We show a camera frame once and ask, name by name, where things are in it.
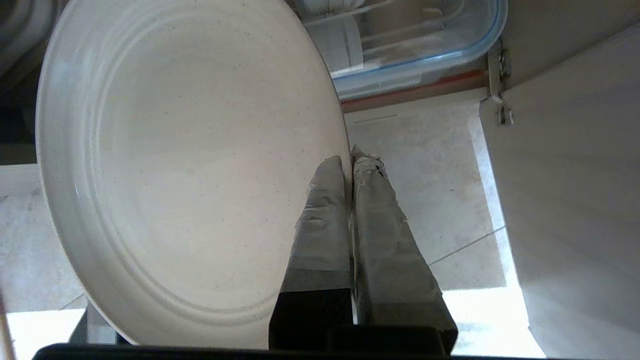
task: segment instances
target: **cabinet door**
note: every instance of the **cabinet door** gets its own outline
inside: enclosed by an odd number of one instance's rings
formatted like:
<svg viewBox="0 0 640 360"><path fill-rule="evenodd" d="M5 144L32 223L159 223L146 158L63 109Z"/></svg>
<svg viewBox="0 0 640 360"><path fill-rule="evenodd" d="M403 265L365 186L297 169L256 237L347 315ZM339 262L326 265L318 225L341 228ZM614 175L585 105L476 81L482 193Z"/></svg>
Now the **cabinet door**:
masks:
<svg viewBox="0 0 640 360"><path fill-rule="evenodd" d="M481 118L531 332L549 357L635 359L640 26L504 98L513 125L497 125L490 101Z"/></svg>

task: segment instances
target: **white plate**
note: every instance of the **white plate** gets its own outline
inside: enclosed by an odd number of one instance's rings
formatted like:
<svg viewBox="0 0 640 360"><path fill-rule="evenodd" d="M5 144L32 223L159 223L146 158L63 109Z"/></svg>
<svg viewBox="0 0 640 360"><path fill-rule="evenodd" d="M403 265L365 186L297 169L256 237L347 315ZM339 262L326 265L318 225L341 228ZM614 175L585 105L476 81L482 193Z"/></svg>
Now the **white plate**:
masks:
<svg viewBox="0 0 640 360"><path fill-rule="evenodd" d="M315 167L348 141L279 0L72 1L38 89L38 162L92 302L134 343L266 347Z"/></svg>

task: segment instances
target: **tile floor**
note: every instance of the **tile floor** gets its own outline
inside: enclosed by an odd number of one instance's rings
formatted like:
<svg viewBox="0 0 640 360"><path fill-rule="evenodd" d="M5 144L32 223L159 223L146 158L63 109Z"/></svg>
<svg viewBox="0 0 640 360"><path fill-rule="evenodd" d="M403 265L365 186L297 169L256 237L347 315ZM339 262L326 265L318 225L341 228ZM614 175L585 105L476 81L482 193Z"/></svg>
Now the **tile floor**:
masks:
<svg viewBox="0 0 640 360"><path fill-rule="evenodd" d="M527 329L477 101L347 120L351 143L385 162L460 328L455 353L543 356ZM86 305L41 192L0 199L0 239L10 313Z"/></svg>

